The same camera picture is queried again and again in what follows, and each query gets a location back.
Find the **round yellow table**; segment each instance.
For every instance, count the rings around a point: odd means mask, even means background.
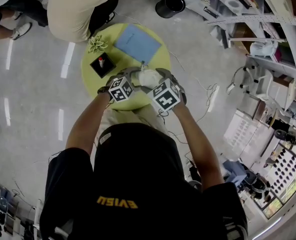
[[[107,27],[106,29],[97,33],[97,36],[102,35],[102,40],[107,41],[108,47],[104,50],[113,63],[116,65],[113,71],[109,72],[106,76],[101,78],[94,69],[90,66],[90,64],[98,58],[102,52],[95,52],[95,53],[88,53],[89,45],[84,52],[84,56],[81,61],[81,74],[84,86],[86,87],[89,94],[94,98],[97,96],[97,90],[105,86],[107,81],[111,76],[115,76],[118,72],[123,69],[129,67],[140,67],[141,62],[135,60],[134,58],[130,57],[123,51],[114,47],[115,41],[119,38],[122,32],[128,26],[127,23],[118,23]],[[163,40],[156,35],[153,31],[148,29],[145,26],[141,26],[136,24],[136,26],[147,34],[152,36],[156,39],[159,43],[161,43],[161,47],[157,50],[156,54],[152,57],[150,63],[148,64],[149,69],[156,69],[156,68],[164,68],[166,70],[171,69],[170,64],[170,56],[167,50],[167,47]],[[119,103],[114,102],[110,105],[110,108],[115,110],[135,110],[140,109],[148,104],[150,104],[152,100],[142,91],[136,92],[136,94],[130,98],[129,100],[125,100]]]

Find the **blue notebook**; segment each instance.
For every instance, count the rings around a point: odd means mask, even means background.
[[[135,60],[148,64],[161,44],[140,28],[129,24],[114,46]]]

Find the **fiducial marker cube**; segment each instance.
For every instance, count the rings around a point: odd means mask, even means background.
[[[124,76],[119,79],[115,79],[109,88],[109,92],[116,102],[123,102],[128,100],[134,93],[132,85],[128,82]]]
[[[180,102],[179,90],[169,78],[150,91],[148,96],[164,112],[172,109]]]

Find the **glossy floor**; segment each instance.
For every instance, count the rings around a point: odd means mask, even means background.
[[[207,109],[207,92],[193,76],[205,88],[220,86],[212,111],[198,124],[216,153],[227,155],[231,151],[223,135],[242,93],[236,89],[227,95],[226,87],[245,57],[219,46],[203,18],[188,9],[170,19],[160,18],[155,12],[158,1],[119,0],[116,11],[120,15],[112,24],[136,23],[124,16],[134,18],[157,33],[177,55],[186,72],[170,55],[172,72],[185,88],[187,105],[196,120]],[[23,18],[20,23],[29,20]],[[14,22],[4,24],[14,26]],[[24,200],[32,205],[44,199],[48,158],[64,149],[73,123],[91,101],[80,68],[86,45],[59,40],[35,22],[26,36],[14,42],[0,40],[0,184],[9,190],[20,188]],[[172,112],[165,122],[169,131],[182,142],[186,140]],[[176,142],[181,156],[189,151],[188,145]]]

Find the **beige shirt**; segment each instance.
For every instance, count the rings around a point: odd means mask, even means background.
[[[51,33],[62,40],[78,43],[90,37],[88,29],[94,8],[108,0],[49,0],[47,7]]]

